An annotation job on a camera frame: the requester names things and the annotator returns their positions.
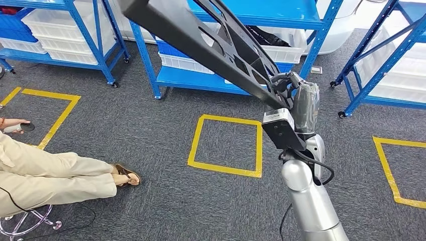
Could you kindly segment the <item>person's left hand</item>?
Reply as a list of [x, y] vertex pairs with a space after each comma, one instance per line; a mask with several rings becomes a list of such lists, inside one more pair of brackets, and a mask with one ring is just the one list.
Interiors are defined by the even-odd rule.
[[20, 124], [29, 124], [29, 123], [30, 121], [25, 119], [1, 117], [1, 131], [3, 133], [6, 133], [4, 129], [10, 128], [16, 125], [20, 125]]

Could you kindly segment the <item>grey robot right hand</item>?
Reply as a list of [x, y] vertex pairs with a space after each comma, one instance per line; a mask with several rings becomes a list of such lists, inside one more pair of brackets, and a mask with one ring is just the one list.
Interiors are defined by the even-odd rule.
[[306, 81], [296, 72], [279, 73], [270, 81], [273, 90], [290, 110], [295, 132], [314, 134], [320, 102], [318, 85]]

